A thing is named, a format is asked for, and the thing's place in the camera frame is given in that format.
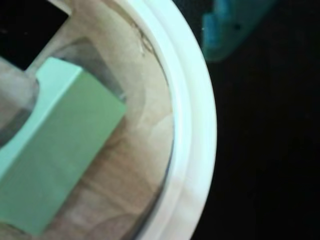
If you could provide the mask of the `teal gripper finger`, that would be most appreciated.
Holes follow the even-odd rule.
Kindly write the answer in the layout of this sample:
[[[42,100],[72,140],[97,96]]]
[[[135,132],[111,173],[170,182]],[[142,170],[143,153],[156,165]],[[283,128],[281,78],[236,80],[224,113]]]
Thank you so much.
[[[275,4],[274,0],[214,0],[202,17],[202,53],[208,62],[220,62],[248,37]]]

